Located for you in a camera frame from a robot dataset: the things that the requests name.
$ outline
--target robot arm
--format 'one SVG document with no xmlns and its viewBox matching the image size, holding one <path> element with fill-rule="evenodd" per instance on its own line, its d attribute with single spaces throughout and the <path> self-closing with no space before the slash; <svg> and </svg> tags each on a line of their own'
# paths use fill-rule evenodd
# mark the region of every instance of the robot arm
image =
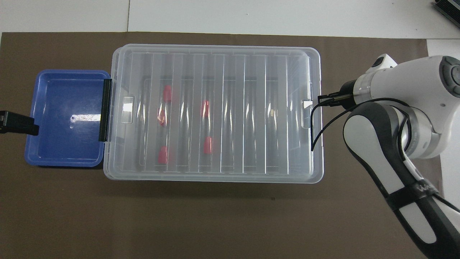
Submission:
<svg viewBox="0 0 460 259">
<path fill-rule="evenodd" d="M 391 105 L 365 103 L 348 117 L 344 140 L 418 248 L 428 258 L 460 258 L 460 212 L 443 203 L 401 152 L 404 120 Z"/>
<path fill-rule="evenodd" d="M 410 161 L 446 147 L 460 105 L 460 61 L 435 56 L 398 65 L 384 54 L 339 92 L 319 97 L 327 98 L 345 109 L 362 103 L 344 125 L 345 143 L 418 248 L 429 258 L 460 258 L 460 211 Z M 377 98 L 408 106 L 366 102 Z"/>
</svg>

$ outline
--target black strap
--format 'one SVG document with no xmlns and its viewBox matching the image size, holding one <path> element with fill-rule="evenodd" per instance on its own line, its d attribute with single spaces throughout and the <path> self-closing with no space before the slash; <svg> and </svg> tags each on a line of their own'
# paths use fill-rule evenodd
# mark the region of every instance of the black strap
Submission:
<svg viewBox="0 0 460 259">
<path fill-rule="evenodd" d="M 392 211 L 416 202 L 427 196 L 437 194 L 437 189 L 426 179 L 408 185 L 385 198 Z"/>
</svg>

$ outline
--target black bracket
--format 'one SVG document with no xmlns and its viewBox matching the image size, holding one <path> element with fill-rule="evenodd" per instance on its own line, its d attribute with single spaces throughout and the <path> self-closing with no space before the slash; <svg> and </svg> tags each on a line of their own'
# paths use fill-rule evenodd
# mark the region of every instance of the black bracket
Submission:
<svg viewBox="0 0 460 259">
<path fill-rule="evenodd" d="M 104 87 L 102 90 L 101 122 L 99 124 L 99 141 L 101 142 L 107 141 L 111 93 L 112 79 L 104 79 Z"/>
<path fill-rule="evenodd" d="M 0 133 L 6 132 L 38 135 L 39 126 L 35 119 L 9 111 L 0 111 Z"/>
</svg>

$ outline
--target clear plastic box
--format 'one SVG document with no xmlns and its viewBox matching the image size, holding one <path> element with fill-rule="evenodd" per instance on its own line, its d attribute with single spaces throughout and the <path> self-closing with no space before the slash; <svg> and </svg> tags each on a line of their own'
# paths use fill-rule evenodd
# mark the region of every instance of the clear plastic box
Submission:
<svg viewBox="0 0 460 259">
<path fill-rule="evenodd" d="M 311 104 L 321 94 L 313 48 L 128 44 L 115 51 L 111 76 L 110 179 L 323 176 L 321 141 L 310 151 Z"/>
</svg>

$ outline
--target red cap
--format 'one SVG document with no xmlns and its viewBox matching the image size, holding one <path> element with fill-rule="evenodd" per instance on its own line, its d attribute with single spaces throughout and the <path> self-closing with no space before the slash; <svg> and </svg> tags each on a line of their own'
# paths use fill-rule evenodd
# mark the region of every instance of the red cap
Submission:
<svg viewBox="0 0 460 259">
<path fill-rule="evenodd" d="M 202 103 L 201 103 L 201 116 L 202 117 L 209 117 L 209 101 L 208 100 L 204 100 Z"/>
<path fill-rule="evenodd" d="M 206 137 L 204 139 L 203 152 L 205 154 L 211 154 L 213 152 L 213 138 L 212 137 Z"/>
<path fill-rule="evenodd" d="M 158 122 L 160 123 L 161 126 L 166 126 L 166 115 L 165 115 L 165 109 L 161 109 L 158 111 Z"/>
<path fill-rule="evenodd" d="M 172 99 L 173 99 L 173 95 L 171 92 L 171 86 L 167 84 L 165 85 L 165 88 L 163 89 L 163 101 L 171 102 Z"/>
<path fill-rule="evenodd" d="M 168 147 L 162 146 L 160 148 L 160 153 L 158 154 L 158 163 L 167 164 L 168 163 Z"/>
</svg>

